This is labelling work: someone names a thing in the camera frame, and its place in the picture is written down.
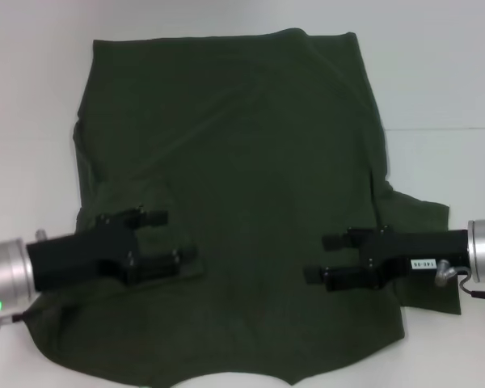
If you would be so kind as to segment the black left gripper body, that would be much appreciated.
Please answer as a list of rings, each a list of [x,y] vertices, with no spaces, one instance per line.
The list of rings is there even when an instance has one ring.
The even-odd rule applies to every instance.
[[[35,290],[53,291],[101,277],[126,283],[140,255],[135,230],[140,213],[101,215],[95,226],[27,245]]]

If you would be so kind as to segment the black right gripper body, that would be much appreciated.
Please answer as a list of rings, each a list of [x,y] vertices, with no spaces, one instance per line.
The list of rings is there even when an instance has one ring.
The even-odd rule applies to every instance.
[[[436,275],[444,260],[457,272],[470,266],[466,230],[403,233],[371,230],[358,247],[362,274],[370,289],[382,289],[413,274]]]

